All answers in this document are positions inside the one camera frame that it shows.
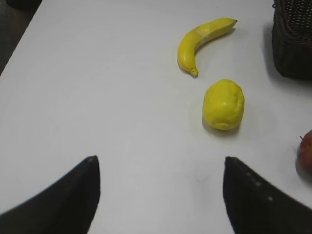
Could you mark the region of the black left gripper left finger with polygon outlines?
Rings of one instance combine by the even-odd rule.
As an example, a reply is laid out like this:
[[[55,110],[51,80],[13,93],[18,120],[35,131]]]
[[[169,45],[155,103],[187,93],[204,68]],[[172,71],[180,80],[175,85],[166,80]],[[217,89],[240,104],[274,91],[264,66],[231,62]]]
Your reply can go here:
[[[100,200],[97,156],[89,156],[54,184],[0,215],[2,234],[86,234]]]

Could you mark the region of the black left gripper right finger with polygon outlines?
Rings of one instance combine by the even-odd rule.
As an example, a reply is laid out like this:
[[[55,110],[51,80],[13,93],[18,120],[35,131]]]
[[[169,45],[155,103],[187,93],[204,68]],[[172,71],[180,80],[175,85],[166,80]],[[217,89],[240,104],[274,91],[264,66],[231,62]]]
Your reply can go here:
[[[312,211],[236,157],[225,158],[223,198],[236,234],[310,234]]]

